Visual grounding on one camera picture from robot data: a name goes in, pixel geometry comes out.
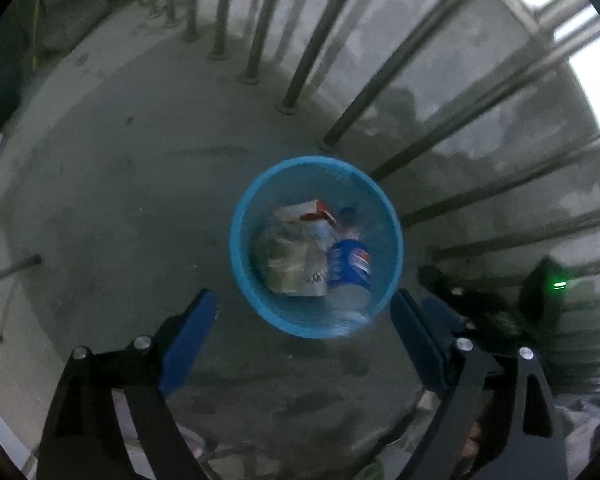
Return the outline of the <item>pink clear plastic wrapper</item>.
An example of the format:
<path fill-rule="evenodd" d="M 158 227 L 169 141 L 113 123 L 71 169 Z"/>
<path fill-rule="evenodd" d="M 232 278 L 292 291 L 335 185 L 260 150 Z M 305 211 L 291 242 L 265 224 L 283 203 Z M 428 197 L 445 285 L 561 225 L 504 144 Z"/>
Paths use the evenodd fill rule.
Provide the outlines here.
<path fill-rule="evenodd" d="M 329 252 L 332 245 L 339 240 L 336 228 L 328 220 L 303 220 L 302 224 L 322 252 Z"/>

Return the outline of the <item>metal balcony railing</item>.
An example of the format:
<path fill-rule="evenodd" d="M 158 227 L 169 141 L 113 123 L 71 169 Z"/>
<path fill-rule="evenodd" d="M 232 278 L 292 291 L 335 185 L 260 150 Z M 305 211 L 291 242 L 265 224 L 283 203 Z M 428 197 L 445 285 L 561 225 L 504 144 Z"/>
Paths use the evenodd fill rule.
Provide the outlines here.
<path fill-rule="evenodd" d="M 404 280 L 433 264 L 506 300 L 545 257 L 571 275 L 547 377 L 564 393 L 600 393 L 600 120 L 573 70 L 600 45 L 600 20 L 554 33 L 588 13 L 585 0 L 550 0 L 533 14 L 516 0 L 466 0 L 392 73 L 351 125 L 336 124 L 337 150 L 374 169 L 396 152 L 414 162 L 385 180 L 414 254 Z M 578 52 L 569 50 L 578 45 Z M 182 148 L 160 164 L 173 172 L 156 229 L 159 255 L 146 298 L 174 312 L 201 287 L 224 306 L 190 384 L 245 387 L 286 378 L 301 388 L 418 385 L 388 320 L 326 341 L 287 337 L 259 322 L 230 276 L 228 208 L 263 156 L 297 140 L 297 98 L 278 116 L 251 92 L 180 73 L 187 116 Z"/>

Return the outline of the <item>blue plastic trash bin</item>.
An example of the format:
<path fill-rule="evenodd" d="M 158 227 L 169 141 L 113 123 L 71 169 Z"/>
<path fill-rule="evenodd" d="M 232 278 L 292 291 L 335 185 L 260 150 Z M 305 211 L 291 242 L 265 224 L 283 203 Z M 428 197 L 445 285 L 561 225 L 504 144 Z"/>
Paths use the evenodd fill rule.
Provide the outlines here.
<path fill-rule="evenodd" d="M 292 336 L 329 339 L 373 322 L 398 287 L 402 229 L 364 172 L 325 156 L 254 180 L 230 225 L 230 262 L 253 310 Z"/>

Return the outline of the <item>gold foil snack wrapper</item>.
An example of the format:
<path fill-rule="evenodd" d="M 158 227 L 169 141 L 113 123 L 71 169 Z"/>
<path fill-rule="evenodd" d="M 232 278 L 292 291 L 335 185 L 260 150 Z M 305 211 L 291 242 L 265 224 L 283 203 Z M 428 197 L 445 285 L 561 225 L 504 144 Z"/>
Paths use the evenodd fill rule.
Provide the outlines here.
<path fill-rule="evenodd" d="M 327 295 L 326 252 L 316 246 L 303 224 L 267 224 L 251 241 L 250 259 L 273 294 Z"/>

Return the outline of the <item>blue label plastic bottle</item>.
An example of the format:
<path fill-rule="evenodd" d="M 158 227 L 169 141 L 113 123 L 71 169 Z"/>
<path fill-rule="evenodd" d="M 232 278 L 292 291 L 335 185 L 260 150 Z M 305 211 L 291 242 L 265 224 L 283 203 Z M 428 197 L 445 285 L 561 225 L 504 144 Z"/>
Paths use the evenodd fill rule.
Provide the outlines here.
<path fill-rule="evenodd" d="M 362 241 L 358 212 L 342 208 L 337 217 L 336 242 L 327 253 L 327 303 L 340 318 L 366 320 L 370 303 L 370 253 Z"/>

